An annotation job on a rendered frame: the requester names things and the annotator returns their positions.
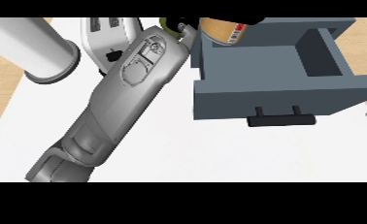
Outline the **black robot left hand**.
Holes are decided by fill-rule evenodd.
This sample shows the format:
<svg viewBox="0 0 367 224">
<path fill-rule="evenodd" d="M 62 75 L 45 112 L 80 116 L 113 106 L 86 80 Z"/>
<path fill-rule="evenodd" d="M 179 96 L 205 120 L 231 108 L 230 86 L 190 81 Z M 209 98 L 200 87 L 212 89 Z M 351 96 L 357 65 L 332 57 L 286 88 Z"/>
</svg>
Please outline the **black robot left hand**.
<svg viewBox="0 0 367 224">
<path fill-rule="evenodd" d="M 200 25 L 200 17 L 182 17 L 185 25 L 191 25 L 194 28 L 199 28 Z M 242 23 L 247 25 L 256 25 L 264 21 L 264 17 L 252 17 L 252 16 L 245 16 L 245 17 L 218 17 L 215 16 L 212 18 L 213 20 L 225 21 L 225 22 L 234 22 L 234 23 Z"/>
</svg>

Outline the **tan can with label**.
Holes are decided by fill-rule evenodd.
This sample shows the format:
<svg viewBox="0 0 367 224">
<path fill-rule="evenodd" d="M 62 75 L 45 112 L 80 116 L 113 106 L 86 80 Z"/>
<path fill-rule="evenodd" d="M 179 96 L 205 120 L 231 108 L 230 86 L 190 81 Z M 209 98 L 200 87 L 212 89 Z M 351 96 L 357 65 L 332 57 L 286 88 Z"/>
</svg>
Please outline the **tan can with label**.
<svg viewBox="0 0 367 224">
<path fill-rule="evenodd" d="M 249 27 L 246 24 L 213 20 L 209 17 L 202 18 L 200 26 L 206 36 L 225 46 L 240 42 Z"/>
</svg>

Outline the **blue-grey open drawer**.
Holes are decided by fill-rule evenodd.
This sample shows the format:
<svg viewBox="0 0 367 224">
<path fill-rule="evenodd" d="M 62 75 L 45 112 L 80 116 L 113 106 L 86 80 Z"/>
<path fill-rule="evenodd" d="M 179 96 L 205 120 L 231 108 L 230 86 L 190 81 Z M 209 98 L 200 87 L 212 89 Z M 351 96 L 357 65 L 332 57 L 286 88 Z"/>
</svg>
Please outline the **blue-grey open drawer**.
<svg viewBox="0 0 367 224">
<path fill-rule="evenodd" d="M 203 79 L 295 80 L 350 75 L 336 39 L 354 22 L 354 17 L 268 17 L 249 26 L 234 45 L 218 43 L 202 32 L 193 66 Z"/>
</svg>

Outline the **blue-grey drawer front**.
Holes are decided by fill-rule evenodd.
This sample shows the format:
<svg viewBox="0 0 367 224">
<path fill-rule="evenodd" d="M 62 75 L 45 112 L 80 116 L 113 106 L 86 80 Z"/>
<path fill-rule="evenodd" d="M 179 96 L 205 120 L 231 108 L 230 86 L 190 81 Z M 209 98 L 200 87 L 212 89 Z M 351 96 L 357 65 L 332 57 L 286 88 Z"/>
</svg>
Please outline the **blue-grey drawer front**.
<svg viewBox="0 0 367 224">
<path fill-rule="evenodd" d="M 194 118 L 228 119 L 293 113 L 330 115 L 367 101 L 367 76 L 261 80 L 197 80 Z"/>
</svg>

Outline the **green round object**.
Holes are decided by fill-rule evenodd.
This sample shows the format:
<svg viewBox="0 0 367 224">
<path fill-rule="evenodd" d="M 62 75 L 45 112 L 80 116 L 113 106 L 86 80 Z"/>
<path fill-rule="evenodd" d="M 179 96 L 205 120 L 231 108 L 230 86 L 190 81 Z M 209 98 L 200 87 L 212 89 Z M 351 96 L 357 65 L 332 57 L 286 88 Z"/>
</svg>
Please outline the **green round object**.
<svg viewBox="0 0 367 224">
<path fill-rule="evenodd" d="M 181 39 L 181 33 L 185 28 L 182 17 L 162 17 L 160 27 L 176 40 Z"/>
</svg>

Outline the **white toaster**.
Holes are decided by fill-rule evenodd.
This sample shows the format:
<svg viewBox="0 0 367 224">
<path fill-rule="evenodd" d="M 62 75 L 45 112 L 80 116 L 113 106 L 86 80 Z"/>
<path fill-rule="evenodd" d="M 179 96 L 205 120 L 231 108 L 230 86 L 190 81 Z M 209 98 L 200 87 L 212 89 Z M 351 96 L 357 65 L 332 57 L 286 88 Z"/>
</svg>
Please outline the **white toaster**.
<svg viewBox="0 0 367 224">
<path fill-rule="evenodd" d="M 122 58 L 144 31 L 138 17 L 83 17 L 82 44 L 102 75 Z"/>
</svg>

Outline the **white cylinder with grey rim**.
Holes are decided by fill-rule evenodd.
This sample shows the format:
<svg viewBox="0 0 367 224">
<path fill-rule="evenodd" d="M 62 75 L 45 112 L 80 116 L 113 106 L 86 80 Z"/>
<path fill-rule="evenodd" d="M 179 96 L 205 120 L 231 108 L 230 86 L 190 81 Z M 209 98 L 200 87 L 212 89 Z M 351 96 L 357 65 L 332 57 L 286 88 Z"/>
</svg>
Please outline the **white cylinder with grey rim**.
<svg viewBox="0 0 367 224">
<path fill-rule="evenodd" d="M 0 55 L 39 84 L 61 81 L 80 62 L 80 49 L 43 17 L 0 17 Z"/>
</svg>

